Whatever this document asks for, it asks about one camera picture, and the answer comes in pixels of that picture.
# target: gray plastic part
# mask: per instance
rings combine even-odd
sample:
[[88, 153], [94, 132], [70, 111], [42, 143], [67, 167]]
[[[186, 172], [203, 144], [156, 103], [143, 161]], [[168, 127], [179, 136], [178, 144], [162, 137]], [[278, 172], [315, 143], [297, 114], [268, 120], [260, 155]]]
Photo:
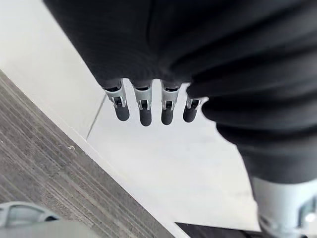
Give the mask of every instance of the gray plastic part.
[[147, 101], [147, 110], [150, 110], [152, 106], [152, 85], [146, 90], [139, 90], [134, 87], [133, 89], [139, 109], [144, 110], [144, 108], [142, 107], [142, 101]]
[[127, 96], [125, 94], [124, 85], [123, 85], [122, 80], [121, 80], [121, 87], [117, 91], [112, 92], [112, 91], [108, 91], [106, 89], [104, 89], [104, 91], [106, 92], [109, 100], [113, 103], [114, 108], [118, 107], [118, 104], [116, 103], [115, 98], [121, 99], [122, 107], [125, 107], [127, 105]]
[[316, 213], [317, 179], [298, 184], [251, 177], [260, 227], [272, 237], [298, 238]]
[[75, 221], [54, 221], [0, 229], [1, 238], [100, 238], [87, 226]]
[[0, 229], [36, 222], [45, 222], [48, 217], [59, 220], [52, 211], [28, 202], [7, 202], [0, 204]]
[[170, 91], [165, 90], [164, 86], [162, 84], [161, 96], [162, 96], [162, 108], [163, 108], [163, 110], [166, 109], [166, 103], [167, 102], [172, 102], [172, 106], [171, 106], [170, 110], [171, 111], [174, 110], [175, 104], [177, 102], [179, 89], [180, 89], [180, 87], [177, 90], [170, 92]]

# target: black fingertip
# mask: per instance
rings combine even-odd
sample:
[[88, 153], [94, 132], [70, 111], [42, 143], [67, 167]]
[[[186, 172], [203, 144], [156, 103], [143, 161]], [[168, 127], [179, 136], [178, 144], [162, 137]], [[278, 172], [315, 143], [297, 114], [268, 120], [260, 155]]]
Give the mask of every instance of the black fingertip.
[[125, 107], [116, 108], [115, 113], [117, 115], [117, 118], [121, 121], [126, 121], [130, 117], [128, 105], [126, 105]]
[[187, 106], [185, 106], [183, 113], [184, 121], [186, 121], [187, 123], [191, 123], [195, 119], [196, 113], [197, 110], [195, 110], [195, 108], [187, 108]]
[[171, 109], [162, 109], [161, 121], [164, 125], [169, 125], [173, 120], [173, 111]]
[[149, 126], [152, 122], [151, 110], [140, 110], [140, 122], [143, 126]]

